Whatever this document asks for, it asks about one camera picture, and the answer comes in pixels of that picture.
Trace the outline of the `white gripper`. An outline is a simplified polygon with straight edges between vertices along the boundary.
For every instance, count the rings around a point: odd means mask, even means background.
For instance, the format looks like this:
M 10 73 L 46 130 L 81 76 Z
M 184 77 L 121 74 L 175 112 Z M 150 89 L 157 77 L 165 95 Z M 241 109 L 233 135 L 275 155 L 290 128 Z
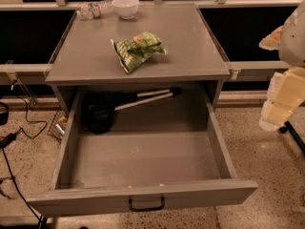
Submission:
M 258 46 L 267 51 L 278 50 L 279 58 L 294 66 L 275 73 L 267 91 L 259 126 L 265 131 L 279 129 L 305 101 L 305 0 L 282 26 L 264 37 Z

